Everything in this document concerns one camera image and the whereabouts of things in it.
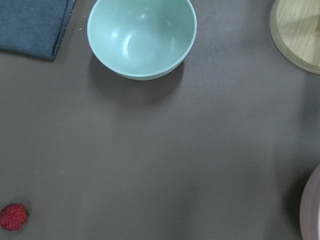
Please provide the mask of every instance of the gray surface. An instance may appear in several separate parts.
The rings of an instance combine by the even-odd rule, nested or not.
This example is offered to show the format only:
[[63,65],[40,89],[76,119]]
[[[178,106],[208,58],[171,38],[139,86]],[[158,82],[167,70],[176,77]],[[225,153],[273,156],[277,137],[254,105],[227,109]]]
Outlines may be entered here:
[[54,62],[0,53],[0,206],[31,214],[0,239],[301,240],[320,77],[276,49],[273,1],[192,0],[194,47],[145,82],[93,56],[94,2]]

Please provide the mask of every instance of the blue cloth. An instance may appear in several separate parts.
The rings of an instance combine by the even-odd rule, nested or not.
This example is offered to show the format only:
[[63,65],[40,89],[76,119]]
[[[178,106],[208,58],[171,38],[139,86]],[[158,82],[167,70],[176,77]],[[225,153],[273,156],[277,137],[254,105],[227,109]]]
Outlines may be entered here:
[[56,58],[75,0],[0,0],[0,49]]

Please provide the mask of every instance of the bowl rim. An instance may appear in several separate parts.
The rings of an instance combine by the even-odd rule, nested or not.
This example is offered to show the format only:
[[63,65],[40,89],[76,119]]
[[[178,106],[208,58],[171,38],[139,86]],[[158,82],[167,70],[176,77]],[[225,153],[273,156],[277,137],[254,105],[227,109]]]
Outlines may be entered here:
[[147,78],[147,77],[151,77],[151,76],[157,76],[157,75],[160,75],[162,73],[165,73],[165,72],[169,72],[171,69],[174,69],[175,67],[177,67],[183,60],[184,58],[187,56],[187,54],[190,52],[194,42],[195,42],[195,39],[196,39],[196,35],[197,35],[197,26],[198,26],[198,22],[197,22],[197,16],[196,16],[196,11],[191,3],[190,0],[185,0],[186,3],[189,5],[190,9],[191,9],[191,12],[192,12],[192,15],[193,15],[193,23],[194,23],[194,26],[193,26],[193,36],[192,36],[192,39],[190,41],[190,44],[188,46],[188,48],[185,50],[184,54],[177,60],[175,61],[173,64],[171,64],[170,66],[160,70],[160,71],[156,71],[156,72],[150,72],[150,73],[144,73],[144,74],[133,74],[133,73],[129,73],[129,72],[125,72],[125,71],[121,71],[121,70],[118,70],[112,66],[110,66],[109,64],[105,63],[105,61],[103,61],[100,57],[99,57],[99,54],[96,52],[93,44],[92,44],[92,40],[91,40],[91,36],[90,36],[90,26],[91,26],[91,19],[92,19],[92,16],[95,12],[95,9],[97,8],[97,6],[99,5],[99,3],[101,1],[106,1],[106,0],[97,0],[95,2],[95,4],[93,5],[92,9],[91,9],[91,12],[89,14],[89,17],[88,17],[88,22],[87,22],[87,28],[86,28],[86,34],[87,34],[87,38],[88,38],[88,41],[89,41],[89,45],[94,53],[94,55],[96,56],[97,59],[99,59],[99,61],[101,63],[103,63],[103,65],[105,65],[107,68],[109,68],[110,70],[120,74],[120,75],[124,75],[124,76],[129,76],[129,77],[133,77],[133,78]]

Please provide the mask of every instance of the folded napkin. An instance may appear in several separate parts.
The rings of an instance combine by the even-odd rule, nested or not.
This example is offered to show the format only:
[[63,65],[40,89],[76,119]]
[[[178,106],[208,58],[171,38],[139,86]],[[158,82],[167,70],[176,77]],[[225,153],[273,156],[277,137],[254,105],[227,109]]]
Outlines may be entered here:
[[75,0],[0,0],[0,49],[53,60]]

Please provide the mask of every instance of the blue fabric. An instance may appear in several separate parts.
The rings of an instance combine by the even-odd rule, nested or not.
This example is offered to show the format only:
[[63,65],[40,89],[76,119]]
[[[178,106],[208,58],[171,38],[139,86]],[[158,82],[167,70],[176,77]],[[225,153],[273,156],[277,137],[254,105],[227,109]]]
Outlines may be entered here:
[[0,49],[56,58],[75,0],[0,0]]

